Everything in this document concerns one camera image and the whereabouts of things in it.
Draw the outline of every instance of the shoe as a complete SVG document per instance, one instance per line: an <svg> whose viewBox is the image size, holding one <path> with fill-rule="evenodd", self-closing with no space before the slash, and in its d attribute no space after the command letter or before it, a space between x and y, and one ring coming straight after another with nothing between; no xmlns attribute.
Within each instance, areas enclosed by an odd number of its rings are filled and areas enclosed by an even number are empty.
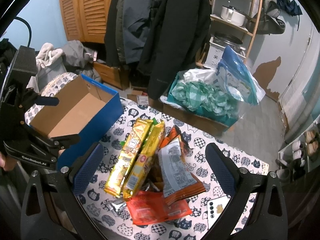
<svg viewBox="0 0 320 240"><path fill-rule="evenodd" d="M306 171L303 170L298 170L293 174L293 180L297 180L299 178L301 178L302 176L304 176L306 174Z"/></svg>
<svg viewBox="0 0 320 240"><path fill-rule="evenodd" d="M307 145L308 156L312 162L314 162L318 158L318 147L318 141L314 141L313 143Z"/></svg>
<svg viewBox="0 0 320 240"><path fill-rule="evenodd" d="M296 141L292 144L292 151L293 152L296 152L301 149L303 149L303 143L301 143L301 141Z"/></svg>
<svg viewBox="0 0 320 240"><path fill-rule="evenodd" d="M293 161L293 169L295 171L304 170L304 166L306 165L306 160L303 160L302 158L296 159Z"/></svg>
<svg viewBox="0 0 320 240"><path fill-rule="evenodd" d="M314 139L317 139L319 135L315 130L306 131L304 133L304 137L306 138L306 143L311 143Z"/></svg>
<svg viewBox="0 0 320 240"><path fill-rule="evenodd" d="M304 159L306 157L306 151L304 149L295 151L292 154L293 160Z"/></svg>

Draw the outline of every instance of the gray clothing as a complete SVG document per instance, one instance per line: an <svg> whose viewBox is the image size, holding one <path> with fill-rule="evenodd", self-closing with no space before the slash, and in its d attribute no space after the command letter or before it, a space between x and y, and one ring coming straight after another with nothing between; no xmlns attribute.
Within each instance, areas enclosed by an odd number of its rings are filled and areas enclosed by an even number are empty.
<svg viewBox="0 0 320 240"><path fill-rule="evenodd" d="M123 40L126 63L137 62L150 30L151 0L124 0Z"/></svg>
<svg viewBox="0 0 320 240"><path fill-rule="evenodd" d="M68 72L84 74L101 83L102 79L98 72L92 67L94 50L86 48L80 41L68 41L62 47L64 55L63 64Z"/></svg>
<svg viewBox="0 0 320 240"><path fill-rule="evenodd" d="M124 0L119 0L117 4L117 19L116 19L116 47L118 57L121 64L125 64L125 53L123 43L123 4Z"/></svg>

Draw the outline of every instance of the white phone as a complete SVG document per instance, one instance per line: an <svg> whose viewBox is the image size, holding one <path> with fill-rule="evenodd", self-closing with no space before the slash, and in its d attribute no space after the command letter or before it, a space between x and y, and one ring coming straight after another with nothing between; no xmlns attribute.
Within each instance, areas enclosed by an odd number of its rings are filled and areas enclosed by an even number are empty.
<svg viewBox="0 0 320 240"><path fill-rule="evenodd" d="M229 200L230 199L227 196L224 196L208 201L208 228L211 228L217 221L218 217L221 215Z"/></svg>

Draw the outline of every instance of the open cardboard box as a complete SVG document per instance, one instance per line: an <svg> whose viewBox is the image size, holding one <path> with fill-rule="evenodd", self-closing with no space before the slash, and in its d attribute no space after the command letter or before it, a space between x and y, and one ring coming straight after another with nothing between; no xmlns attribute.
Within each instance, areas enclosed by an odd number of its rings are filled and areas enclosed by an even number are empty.
<svg viewBox="0 0 320 240"><path fill-rule="evenodd" d="M228 129L228 127L222 123L187 111L182 111L167 104L164 104L163 112L212 136L219 136Z"/></svg>
<svg viewBox="0 0 320 240"><path fill-rule="evenodd" d="M57 170L85 154L99 141L123 113L120 96L107 86L79 75L57 94L57 106L44 106L30 125L44 136L79 134L80 142L58 158Z"/></svg>
<svg viewBox="0 0 320 240"><path fill-rule="evenodd" d="M140 97L148 98L147 96L142 95L143 92L145 92L145 90L135 88L131 94L127 95L127 98L138 104L141 101L139 100ZM213 136L221 135L224 131L228 130L228 127L222 123L213 121L209 118L205 118L196 114L182 111L180 109L176 109L172 106L163 104L162 102L153 100L151 98L148 98L148 105L160 112L163 112L164 114L170 115L175 119L192 125L193 127L205 131Z"/></svg>

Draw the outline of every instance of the human hand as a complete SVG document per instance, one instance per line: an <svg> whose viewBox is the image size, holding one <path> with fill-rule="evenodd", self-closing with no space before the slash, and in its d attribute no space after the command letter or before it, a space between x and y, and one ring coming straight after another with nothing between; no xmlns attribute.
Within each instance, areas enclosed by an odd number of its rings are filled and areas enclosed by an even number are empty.
<svg viewBox="0 0 320 240"><path fill-rule="evenodd" d="M12 171L17 164L17 160L10 157L10 156L4 156L0 152L0 167L4 169L4 171Z"/></svg>

